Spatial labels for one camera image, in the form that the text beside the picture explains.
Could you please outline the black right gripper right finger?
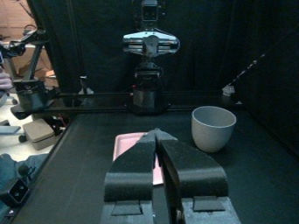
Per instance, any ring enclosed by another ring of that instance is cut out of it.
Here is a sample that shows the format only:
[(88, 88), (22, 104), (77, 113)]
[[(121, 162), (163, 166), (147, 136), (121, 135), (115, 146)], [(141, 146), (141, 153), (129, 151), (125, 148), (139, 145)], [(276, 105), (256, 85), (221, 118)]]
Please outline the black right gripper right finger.
[(228, 224), (227, 175), (216, 161), (161, 130), (155, 131), (172, 224)]

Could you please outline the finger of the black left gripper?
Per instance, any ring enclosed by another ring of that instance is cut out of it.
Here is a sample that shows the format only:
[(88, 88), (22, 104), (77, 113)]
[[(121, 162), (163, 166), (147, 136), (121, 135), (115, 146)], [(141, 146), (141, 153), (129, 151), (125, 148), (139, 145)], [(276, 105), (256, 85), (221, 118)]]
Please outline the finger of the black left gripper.
[(151, 38), (149, 37), (144, 37), (143, 38), (143, 53), (145, 57), (151, 57), (152, 56), (152, 52), (151, 52)]
[(151, 36), (151, 47), (152, 47), (151, 56), (152, 57), (156, 57), (157, 55), (157, 46), (159, 46), (159, 38), (153, 35)]

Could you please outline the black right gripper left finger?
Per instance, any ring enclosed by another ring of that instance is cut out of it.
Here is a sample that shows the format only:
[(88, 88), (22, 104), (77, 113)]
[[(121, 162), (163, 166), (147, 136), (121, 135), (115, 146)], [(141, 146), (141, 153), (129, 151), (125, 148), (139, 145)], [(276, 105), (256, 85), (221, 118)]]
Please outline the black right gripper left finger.
[(109, 216), (143, 215), (151, 205), (155, 133), (116, 136), (113, 162), (104, 180), (104, 209)]

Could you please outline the person's hand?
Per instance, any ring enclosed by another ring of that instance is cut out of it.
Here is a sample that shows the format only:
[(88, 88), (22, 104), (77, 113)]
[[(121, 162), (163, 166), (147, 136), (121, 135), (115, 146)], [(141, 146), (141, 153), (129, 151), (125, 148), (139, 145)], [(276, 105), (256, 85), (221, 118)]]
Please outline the person's hand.
[(0, 72), (0, 90), (9, 90), (13, 87), (10, 75)]

